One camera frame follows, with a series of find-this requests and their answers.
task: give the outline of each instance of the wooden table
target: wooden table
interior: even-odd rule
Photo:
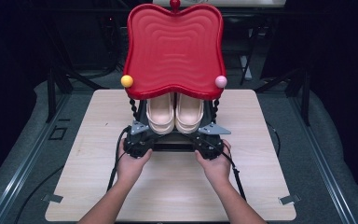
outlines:
[[[48,221],[77,221],[105,194],[114,166],[116,143],[133,120],[124,90],[94,92],[62,171]],[[254,91],[225,90],[216,122],[232,131],[232,145],[248,203],[265,220],[292,220],[292,204],[281,166]],[[231,172],[230,181],[237,186]],[[217,195],[194,152],[155,151],[118,215],[119,221],[227,221]]]
[[[181,7],[189,7],[194,4],[206,3],[215,7],[284,7],[286,0],[181,0]],[[153,0],[153,4],[169,7],[170,0]]]

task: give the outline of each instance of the pair of shoes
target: pair of shoes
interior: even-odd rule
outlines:
[[[174,93],[167,93],[147,100],[146,115],[155,133],[170,133],[174,126],[181,133],[193,133],[200,126],[203,101],[178,93],[175,102]]]

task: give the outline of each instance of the human arm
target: human arm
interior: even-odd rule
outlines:
[[[123,143],[124,141],[121,140],[118,155],[124,153]],[[129,155],[123,155],[118,161],[116,183],[78,223],[114,223],[121,206],[141,175],[144,165],[150,159],[151,154],[152,150],[149,149],[146,154],[139,159],[135,159]]]
[[[228,141],[224,152],[228,155]],[[230,223],[266,223],[263,218],[240,196],[229,182],[230,162],[224,156],[208,161],[196,150],[196,159],[204,169],[205,175],[226,210]]]

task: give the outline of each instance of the black wire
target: black wire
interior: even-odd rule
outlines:
[[[281,152],[281,138],[279,137],[277,130],[268,121],[266,121],[266,123],[272,129],[272,131],[275,133],[275,136],[277,137],[278,149],[276,150],[276,153],[277,153],[277,157],[279,157],[279,154]]]
[[[16,219],[14,220],[14,223],[15,223],[15,224],[19,222],[21,213],[22,213],[22,211],[24,210],[25,205],[31,200],[32,196],[34,196],[34,194],[36,193],[36,191],[37,191],[38,189],[40,189],[40,187],[42,187],[42,185],[45,184],[46,181],[48,181],[52,176],[54,176],[55,174],[57,174],[62,168],[63,168],[63,165],[60,166],[57,170],[55,170],[53,173],[51,173],[50,175],[48,175],[48,177],[46,177],[42,182],[40,182],[39,185],[36,186],[36,188],[31,192],[31,194],[28,195],[28,197],[25,199],[24,203],[22,203],[22,206],[21,206],[21,208],[20,208],[20,211],[19,211],[19,213],[17,214]]]
[[[120,136],[118,137],[118,140],[117,140],[117,144],[116,144],[116,159],[115,159],[115,166],[113,167],[112,169],[112,172],[110,174],[110,179],[109,179],[109,183],[107,185],[107,190],[110,190],[113,186],[113,181],[115,180],[115,175],[116,175],[116,172],[117,172],[117,166],[118,166],[118,162],[120,161],[121,157],[128,151],[130,150],[130,147],[127,148],[127,150],[121,154],[120,156],[118,156],[118,151],[119,151],[119,148],[120,148],[120,142],[121,142],[121,138],[123,137],[123,134],[124,133],[127,133],[129,131],[129,129],[131,128],[131,126],[127,126],[125,129],[123,129],[123,131],[121,131],[121,134]]]
[[[224,157],[226,157],[226,159],[231,163],[232,166],[232,171],[234,173],[235,176],[235,180],[237,182],[237,186],[238,186],[238,190],[240,191],[240,195],[241,197],[246,201],[246,196],[245,196],[245,192],[243,191],[243,187],[242,187],[242,183],[241,183],[241,179],[240,179],[240,171],[237,169],[237,166],[235,165],[234,161],[231,158],[231,151],[230,148],[228,147],[228,145],[226,145],[225,143],[223,143],[225,145],[225,147],[228,149],[229,152],[229,156],[223,152],[223,151],[219,151],[216,146],[212,145],[210,142],[204,140],[204,139],[200,139],[202,142],[206,143],[207,145],[209,145],[210,147],[212,147],[214,150],[220,152]]]

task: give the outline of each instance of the pink ball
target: pink ball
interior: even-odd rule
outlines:
[[[216,84],[218,88],[225,88],[227,85],[227,79],[224,76],[218,76],[214,81],[214,84]]]

